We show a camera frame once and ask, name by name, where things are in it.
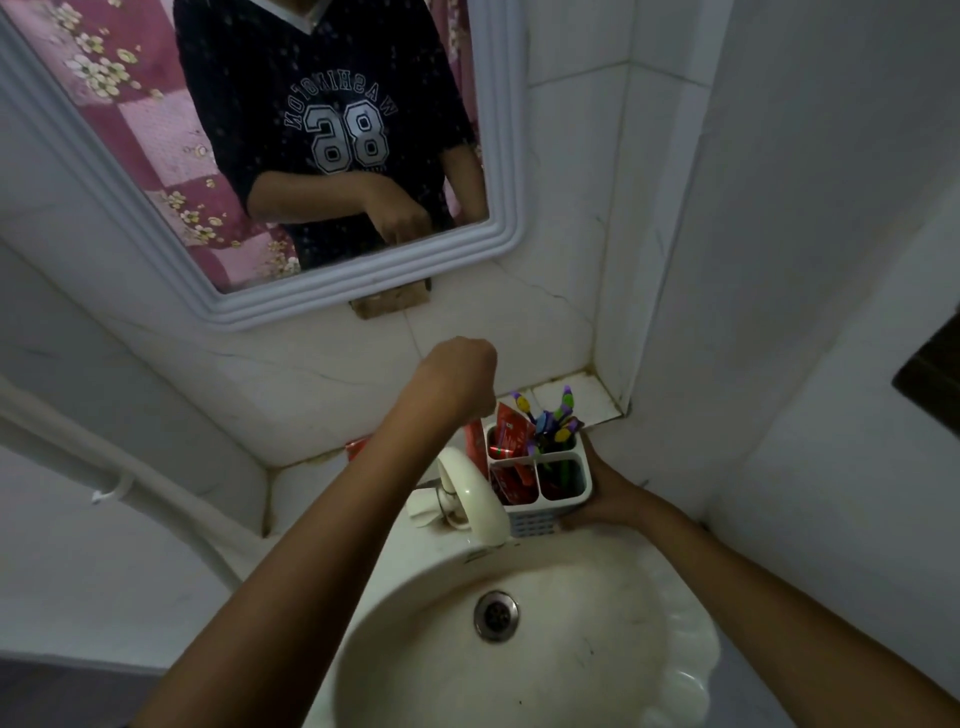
sink drain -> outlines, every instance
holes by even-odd
[[[520,609],[505,592],[487,592],[473,608],[473,626],[484,642],[505,643],[519,621]]]

t-shirt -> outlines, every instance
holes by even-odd
[[[333,0],[310,35],[250,0],[175,0],[180,63],[244,209],[266,171],[383,174],[452,227],[439,154],[472,143],[423,0]],[[383,246],[366,215],[285,225],[301,268]]]

forearm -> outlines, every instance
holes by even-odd
[[[371,172],[294,175],[264,172],[247,198],[251,218],[264,223],[317,223],[366,209]]]
[[[487,186],[484,182],[483,167],[469,144],[448,149],[440,154],[440,162],[446,178],[468,223],[478,223],[489,216],[487,210]]]
[[[637,489],[628,525],[666,556],[798,724],[960,724],[960,705],[925,675],[662,498]]]
[[[457,424],[408,387],[164,676],[134,728],[300,726],[397,513]]]

white v-neck collar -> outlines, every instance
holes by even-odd
[[[271,12],[285,23],[289,23],[299,31],[303,31],[308,36],[312,35],[320,23],[320,18],[324,16],[326,9],[330,7],[333,0],[318,0],[313,9],[306,15],[298,15],[293,11],[282,8],[280,5],[271,2],[271,0],[250,0],[258,8]]]

wash basin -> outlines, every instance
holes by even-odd
[[[718,657],[658,551],[578,531],[459,554],[385,595],[343,646],[332,708],[337,728],[700,725]]]

